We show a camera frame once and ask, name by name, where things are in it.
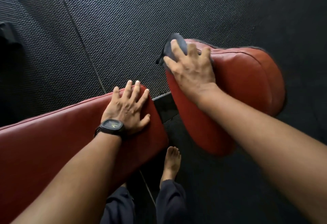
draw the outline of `leg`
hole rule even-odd
[[[170,146],[167,149],[160,192],[156,200],[157,224],[190,223],[185,191],[174,181],[181,165],[181,158],[178,148]]]
[[[133,224],[134,216],[133,198],[123,184],[107,198],[100,224]]]

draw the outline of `bare foot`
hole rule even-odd
[[[161,183],[163,181],[168,179],[175,180],[175,177],[181,166],[181,159],[182,159],[182,155],[178,151],[178,148],[172,146],[168,147],[166,158],[165,158],[165,165],[163,167],[163,173],[159,185],[160,189],[161,189]]]

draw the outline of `red seat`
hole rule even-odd
[[[211,49],[216,83],[226,93],[268,115],[274,116],[282,109],[284,80],[265,51],[258,48],[218,49],[196,40],[185,41],[196,44],[199,51],[204,47]],[[166,71],[166,77],[181,119],[194,142],[211,154],[230,154],[235,148],[233,139],[186,98],[170,72]]]
[[[1,223],[9,223],[21,213],[92,140],[111,96],[108,93],[94,97],[0,128]],[[110,192],[168,146],[166,132],[151,99],[145,103],[142,116],[147,113],[151,114],[150,124],[122,144]]]

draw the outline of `pants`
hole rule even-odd
[[[165,180],[156,200],[157,224],[190,223],[185,191],[173,180]],[[133,224],[134,202],[125,187],[118,188],[107,199],[100,224]]]

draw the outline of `forearm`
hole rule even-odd
[[[120,145],[120,137],[99,133],[14,223],[99,222]]]
[[[198,106],[219,123],[313,221],[326,218],[327,146],[218,88],[208,91]]]

